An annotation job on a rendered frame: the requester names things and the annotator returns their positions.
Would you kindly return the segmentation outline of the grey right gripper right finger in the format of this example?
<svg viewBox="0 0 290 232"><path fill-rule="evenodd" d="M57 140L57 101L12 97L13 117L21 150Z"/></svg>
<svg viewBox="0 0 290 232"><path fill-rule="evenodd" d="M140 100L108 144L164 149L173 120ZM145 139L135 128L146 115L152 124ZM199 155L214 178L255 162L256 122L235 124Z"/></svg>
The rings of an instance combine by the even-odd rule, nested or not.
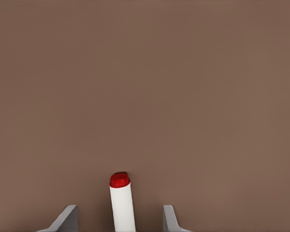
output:
<svg viewBox="0 0 290 232"><path fill-rule="evenodd" d="M162 209L162 231L163 232L191 232L179 226L172 205L164 205Z"/></svg>

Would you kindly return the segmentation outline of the white marker with red end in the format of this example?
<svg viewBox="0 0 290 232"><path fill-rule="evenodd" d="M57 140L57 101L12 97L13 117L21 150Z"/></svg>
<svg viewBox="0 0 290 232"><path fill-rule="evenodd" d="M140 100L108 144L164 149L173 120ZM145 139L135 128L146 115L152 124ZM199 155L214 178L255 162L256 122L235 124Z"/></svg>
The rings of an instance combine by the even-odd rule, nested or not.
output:
<svg viewBox="0 0 290 232"><path fill-rule="evenodd" d="M136 232L131 181L126 172L110 177L110 195L116 232Z"/></svg>

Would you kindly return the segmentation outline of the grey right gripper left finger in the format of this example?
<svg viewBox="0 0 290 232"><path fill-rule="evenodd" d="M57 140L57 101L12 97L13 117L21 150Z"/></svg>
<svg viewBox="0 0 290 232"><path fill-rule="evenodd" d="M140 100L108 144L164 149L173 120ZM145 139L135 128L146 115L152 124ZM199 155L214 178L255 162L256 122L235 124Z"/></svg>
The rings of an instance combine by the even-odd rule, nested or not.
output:
<svg viewBox="0 0 290 232"><path fill-rule="evenodd" d="M78 232L78 206L66 206L48 228L36 232Z"/></svg>

